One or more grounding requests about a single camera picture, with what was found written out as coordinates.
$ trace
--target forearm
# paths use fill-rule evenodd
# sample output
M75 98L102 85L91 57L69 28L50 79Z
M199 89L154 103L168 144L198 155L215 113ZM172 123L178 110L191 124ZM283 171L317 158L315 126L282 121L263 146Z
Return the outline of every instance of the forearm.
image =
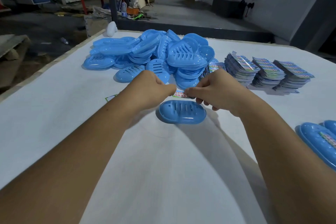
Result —
M0 223L79 223L135 111L112 99L0 191Z
M335 172L267 103L252 93L248 99L240 118L284 223L327 223L335 217Z

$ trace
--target white table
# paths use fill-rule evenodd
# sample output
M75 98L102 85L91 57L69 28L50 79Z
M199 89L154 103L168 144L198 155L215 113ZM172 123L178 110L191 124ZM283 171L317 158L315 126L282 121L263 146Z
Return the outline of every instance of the white table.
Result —
M119 31L115 37L139 36ZM0 188L51 150L126 84L115 69L81 68L93 40L0 103ZM209 39L216 58L293 61L314 74L300 94L253 90L294 128L336 120L336 65L296 48ZM142 113L125 132L81 223L273 223L271 204L240 119L207 109L199 125Z

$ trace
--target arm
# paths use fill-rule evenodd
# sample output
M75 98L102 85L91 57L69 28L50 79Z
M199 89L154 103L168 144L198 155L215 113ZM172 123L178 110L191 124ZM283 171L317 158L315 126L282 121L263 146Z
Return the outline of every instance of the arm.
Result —
M266 102L223 69L185 94L240 117L283 223L331 223L336 219L336 173Z
M79 223L133 117L176 91L141 72L114 99L0 191L0 223Z

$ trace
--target hand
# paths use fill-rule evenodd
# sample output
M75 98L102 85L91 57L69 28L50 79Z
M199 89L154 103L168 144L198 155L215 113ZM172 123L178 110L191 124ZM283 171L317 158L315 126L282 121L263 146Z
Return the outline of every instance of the hand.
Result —
M158 106L175 91L174 84L165 85L152 71L144 70L117 97L140 112Z
M188 97L196 97L196 102L212 105L212 110L229 110L233 115L239 116L246 99L254 95L242 86L224 69L218 69L203 78L196 87L184 91Z

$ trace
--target pile of blue soap dishes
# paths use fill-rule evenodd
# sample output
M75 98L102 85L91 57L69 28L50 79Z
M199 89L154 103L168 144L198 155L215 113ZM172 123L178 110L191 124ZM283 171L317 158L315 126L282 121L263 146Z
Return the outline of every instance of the pile of blue soap dishes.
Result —
M164 83L173 74L181 90L196 86L215 57L205 38L189 33L180 39L171 30L149 29L138 38L102 38L93 46L83 63L85 69L120 68L115 75L118 82L131 82L143 70L153 71Z

